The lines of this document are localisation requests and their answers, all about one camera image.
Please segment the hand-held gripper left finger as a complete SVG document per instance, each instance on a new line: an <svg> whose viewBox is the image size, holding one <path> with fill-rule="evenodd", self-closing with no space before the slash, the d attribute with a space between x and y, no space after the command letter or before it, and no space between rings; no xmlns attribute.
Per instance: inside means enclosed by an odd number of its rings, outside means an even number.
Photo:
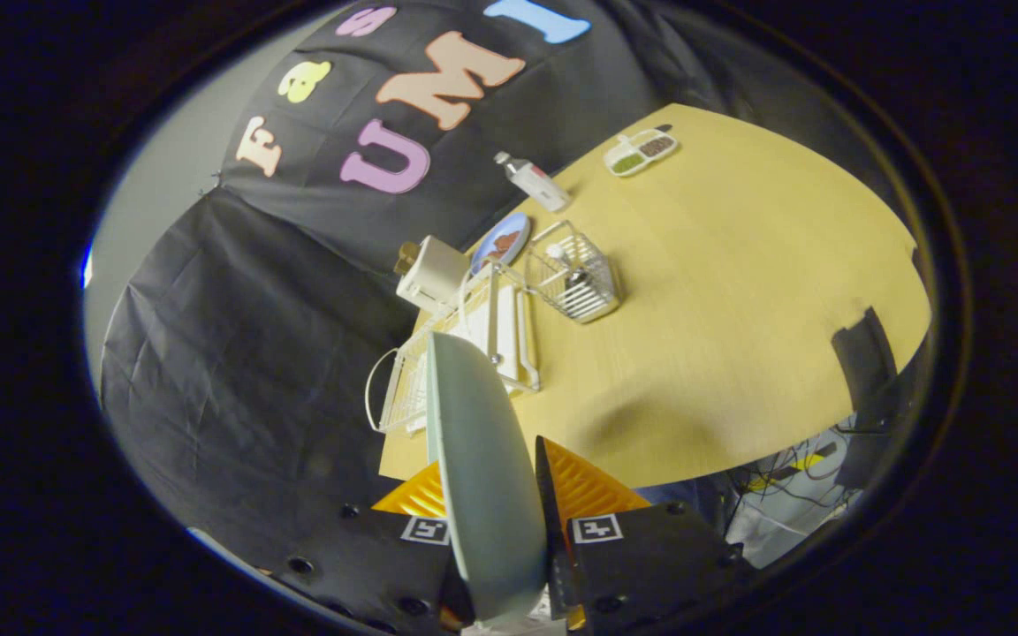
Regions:
<svg viewBox="0 0 1018 636"><path fill-rule="evenodd" d="M444 635L474 623L438 463L371 507L343 503L327 520L319 538L288 552L272 579L372 631Z"/></svg>

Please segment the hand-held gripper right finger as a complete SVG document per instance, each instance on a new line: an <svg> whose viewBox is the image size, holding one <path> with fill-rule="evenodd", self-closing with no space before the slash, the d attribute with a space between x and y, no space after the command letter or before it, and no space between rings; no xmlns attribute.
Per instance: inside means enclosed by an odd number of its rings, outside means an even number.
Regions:
<svg viewBox="0 0 1018 636"><path fill-rule="evenodd" d="M571 635L702 631L758 572L690 503L648 503L576 452L535 440L553 615Z"/></svg>

